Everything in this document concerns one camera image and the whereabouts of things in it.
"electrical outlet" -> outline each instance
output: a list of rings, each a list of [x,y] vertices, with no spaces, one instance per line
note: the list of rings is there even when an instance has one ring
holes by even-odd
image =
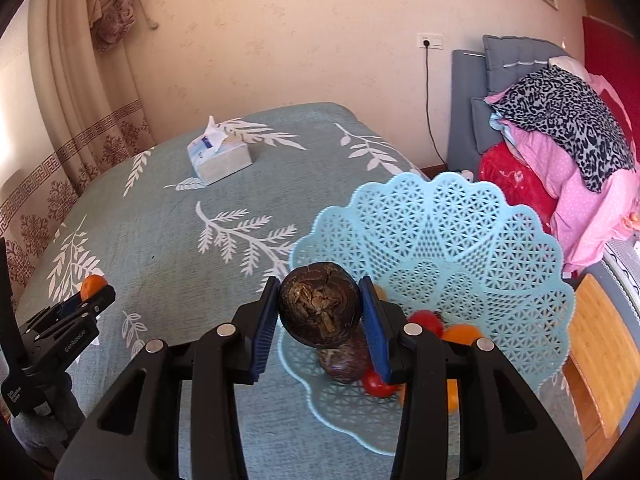
[[[418,48],[424,48],[424,40],[429,40],[429,48],[443,49],[442,34],[418,33]]]

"leopard print cloth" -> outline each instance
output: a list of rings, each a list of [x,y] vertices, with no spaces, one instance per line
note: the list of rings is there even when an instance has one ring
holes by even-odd
[[[551,137],[575,161],[590,191],[600,193],[615,171],[635,168],[609,107],[587,83],[562,68],[524,76],[492,106],[523,130]]]

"pink cloth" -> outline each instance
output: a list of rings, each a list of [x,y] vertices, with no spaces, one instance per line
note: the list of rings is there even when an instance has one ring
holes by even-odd
[[[594,88],[600,92],[604,89]],[[504,92],[485,100],[491,104],[503,95]],[[622,219],[640,205],[637,163],[636,171],[617,170],[606,180],[602,192],[595,193],[584,186],[574,160],[551,137],[541,132],[526,132],[507,120],[500,122],[511,129],[518,151],[542,181],[546,192],[558,199],[551,217],[551,231],[564,253],[564,272],[580,271],[599,262],[609,240],[625,240],[633,234]]]

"wall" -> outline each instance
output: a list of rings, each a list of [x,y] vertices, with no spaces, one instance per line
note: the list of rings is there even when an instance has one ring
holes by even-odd
[[[424,51],[430,50],[431,124],[445,156],[450,60],[483,34],[529,35],[584,57],[584,0],[142,0],[160,23],[139,23],[127,53],[157,140],[207,123],[301,102],[333,101],[420,167],[438,164],[426,130]]]
[[[28,14],[25,0],[0,38],[0,202],[54,151],[31,77]]]
[[[630,27],[611,0],[584,0],[584,3],[588,16],[610,23],[631,35]]]

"patterned curtain border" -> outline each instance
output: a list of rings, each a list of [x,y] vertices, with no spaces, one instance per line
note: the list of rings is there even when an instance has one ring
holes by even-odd
[[[54,174],[63,163],[68,161],[72,156],[84,148],[89,142],[96,137],[113,128],[116,121],[127,117],[138,110],[142,110],[140,100],[135,100],[128,105],[119,108],[97,123],[89,126],[71,140],[66,142],[64,146],[51,153],[31,174],[27,176],[14,192],[9,195],[0,206],[0,235],[9,228],[9,224],[14,216],[27,199],[42,185],[46,180]]]

